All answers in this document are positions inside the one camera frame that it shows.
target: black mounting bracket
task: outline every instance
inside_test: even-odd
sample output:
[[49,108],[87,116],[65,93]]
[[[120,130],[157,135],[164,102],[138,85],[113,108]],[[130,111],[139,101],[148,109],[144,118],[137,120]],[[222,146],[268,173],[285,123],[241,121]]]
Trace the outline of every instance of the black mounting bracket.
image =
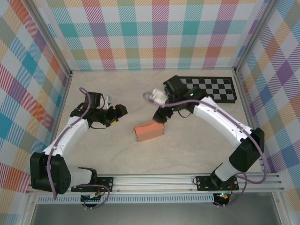
[[[103,186],[106,186],[109,191],[113,190],[113,177],[97,177],[96,180],[93,183],[90,184],[101,184]],[[71,192],[107,192],[107,190],[104,187],[72,187]]]
[[193,179],[195,185],[197,185],[197,191],[237,191],[239,190],[238,180],[235,176],[229,178],[228,181],[222,183],[220,188],[216,188],[211,182],[211,176],[196,176]]

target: colorful plaid wall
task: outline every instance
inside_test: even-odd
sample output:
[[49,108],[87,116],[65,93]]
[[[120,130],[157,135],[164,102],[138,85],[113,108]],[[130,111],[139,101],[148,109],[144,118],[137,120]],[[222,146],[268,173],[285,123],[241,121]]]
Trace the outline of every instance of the colorful plaid wall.
[[80,70],[231,68],[255,21],[255,6],[263,4],[263,0],[35,2],[70,66]]
[[0,224],[14,225],[29,157],[50,142],[67,76],[21,0],[0,0]]
[[300,224],[300,0],[281,0],[240,73],[272,172]]
[[248,43],[249,43],[249,41],[250,41],[250,39],[251,39],[251,37],[252,37],[252,35],[253,35],[253,32],[255,31],[255,29],[256,29],[256,27],[257,27],[257,25],[259,24],[259,21],[260,21],[262,15],[263,15],[263,13],[264,13],[264,11],[265,11],[265,9],[266,9],[268,3],[269,3],[269,1],[270,1],[270,0],[264,0],[264,1],[263,1],[263,4],[262,4],[262,6],[261,6],[261,8],[260,8],[260,10],[259,10],[259,12],[258,12],[258,14],[257,14],[257,16],[256,16],[256,18],[255,18],[255,20],[254,20],[254,22],[253,22],[253,24],[252,24],[252,26],[251,26],[251,28],[250,28],[248,34],[247,34],[247,36],[246,36],[246,38],[245,38],[245,40],[244,40],[244,43],[243,43],[242,47],[240,48],[240,51],[239,51],[239,53],[238,53],[238,56],[236,57],[236,59],[235,59],[235,61],[234,61],[234,64],[233,64],[233,67],[234,67],[234,68],[237,66],[237,64],[238,64],[238,62],[239,62],[241,56],[243,55],[243,53],[244,53],[244,51],[245,51],[245,48],[247,47],[247,45],[248,45]]

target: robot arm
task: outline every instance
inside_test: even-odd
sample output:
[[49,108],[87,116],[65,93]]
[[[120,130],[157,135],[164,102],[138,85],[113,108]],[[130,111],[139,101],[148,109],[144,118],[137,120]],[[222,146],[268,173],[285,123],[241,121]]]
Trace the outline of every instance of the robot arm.
[[[120,117],[127,114],[127,110],[123,105],[116,105],[115,108],[109,106],[110,97],[104,98],[100,93],[89,92],[89,95],[91,99],[90,109],[83,118],[72,126],[86,111],[88,98],[71,112],[67,125],[57,138],[42,153],[33,153],[31,156],[30,173],[33,189],[52,191],[47,175],[47,160],[53,148],[50,171],[55,191],[58,194],[63,194],[69,187],[79,184],[93,184],[97,179],[97,172],[93,169],[80,167],[70,171],[66,160],[76,142],[92,127],[94,122],[100,122],[107,128],[117,122]],[[60,139],[55,147],[54,144],[58,138]]]
[[188,90],[178,76],[170,78],[164,82],[164,85],[165,92],[155,89],[152,93],[148,93],[149,101],[157,105],[165,105],[155,112],[153,119],[156,122],[165,123],[167,118],[171,118],[173,112],[187,109],[219,130],[235,148],[232,155],[210,175],[210,181],[216,189],[220,189],[236,173],[246,172],[260,157],[259,151],[244,133],[250,134],[263,152],[264,132],[260,128],[253,130],[238,122],[221,109],[211,97],[206,96],[199,87]]

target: orange box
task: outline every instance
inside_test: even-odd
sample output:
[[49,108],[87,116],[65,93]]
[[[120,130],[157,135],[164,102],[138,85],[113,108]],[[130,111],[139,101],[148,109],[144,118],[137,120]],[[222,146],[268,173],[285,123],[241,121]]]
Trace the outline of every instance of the orange box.
[[163,135],[165,126],[162,123],[151,121],[135,126],[133,131],[135,131],[137,141],[142,142]]

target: checkerboard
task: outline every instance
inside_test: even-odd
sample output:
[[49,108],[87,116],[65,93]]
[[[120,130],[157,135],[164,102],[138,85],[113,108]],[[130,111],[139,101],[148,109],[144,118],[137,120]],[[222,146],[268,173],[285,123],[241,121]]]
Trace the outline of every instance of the checkerboard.
[[234,103],[237,99],[231,77],[187,77],[181,76],[181,82],[188,89],[199,87],[216,103]]

